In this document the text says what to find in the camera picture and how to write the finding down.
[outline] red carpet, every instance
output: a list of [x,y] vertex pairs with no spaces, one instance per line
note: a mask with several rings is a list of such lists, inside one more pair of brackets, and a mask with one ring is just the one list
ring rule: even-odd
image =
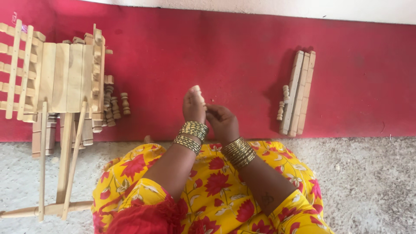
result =
[[[44,29],[48,41],[81,37],[96,23],[114,51],[106,56],[106,74],[115,77],[114,95],[129,94],[132,114],[94,134],[94,140],[134,141],[148,134],[173,139],[183,124],[182,97],[194,85],[207,102],[237,115],[243,137],[279,138],[275,119],[282,86],[289,83],[299,49],[317,54],[301,137],[416,135],[414,25],[75,0],[53,1],[52,16],[47,4],[31,4],[38,12],[26,15],[24,23]],[[54,17],[52,30],[51,20],[35,19],[39,14]],[[9,22],[8,17],[1,19]],[[0,141],[31,140],[31,124],[5,120],[5,111],[0,121]]]

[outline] bangle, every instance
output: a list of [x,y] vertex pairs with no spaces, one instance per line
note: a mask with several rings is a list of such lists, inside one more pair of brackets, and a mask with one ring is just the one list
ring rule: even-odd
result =
[[199,138],[202,143],[207,136],[208,131],[209,129],[205,124],[201,124],[195,121],[188,121],[183,125],[182,129],[179,131],[179,134],[191,134]]
[[201,146],[189,137],[178,135],[173,142],[191,149],[196,155],[198,155],[201,150]]
[[256,152],[242,137],[223,147],[221,152],[237,170],[247,166],[256,156]]

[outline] wooden toy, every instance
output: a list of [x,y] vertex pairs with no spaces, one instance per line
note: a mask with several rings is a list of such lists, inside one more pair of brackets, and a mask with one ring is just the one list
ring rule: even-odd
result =
[[124,115],[131,114],[130,108],[129,108],[129,102],[127,101],[129,99],[127,97],[127,93],[126,92],[122,92],[120,95],[121,95],[121,99],[123,100],[123,114]]

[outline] gray floor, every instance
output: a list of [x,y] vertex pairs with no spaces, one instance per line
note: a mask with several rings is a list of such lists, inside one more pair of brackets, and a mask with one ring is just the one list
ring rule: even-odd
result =
[[[313,169],[324,199],[324,219],[338,234],[416,233],[416,137],[285,139],[282,142]],[[109,160],[139,142],[96,143],[80,152],[72,201],[91,192]],[[59,146],[46,160],[46,204],[56,196]],[[37,205],[39,162],[30,143],[0,143],[0,210]],[[93,233],[90,211],[55,216],[0,219],[5,234]]]

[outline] yellow floral clothing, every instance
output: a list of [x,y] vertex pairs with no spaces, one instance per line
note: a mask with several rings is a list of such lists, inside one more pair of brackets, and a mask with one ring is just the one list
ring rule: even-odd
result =
[[[280,142],[250,142],[257,155],[298,189],[267,217],[238,172],[221,154],[220,144],[205,144],[196,157],[178,205],[188,210],[180,233],[333,233],[323,220],[318,180],[305,164]],[[104,167],[93,191],[95,233],[104,233],[115,214],[133,204],[154,205],[167,192],[141,177],[166,150],[144,144]]]

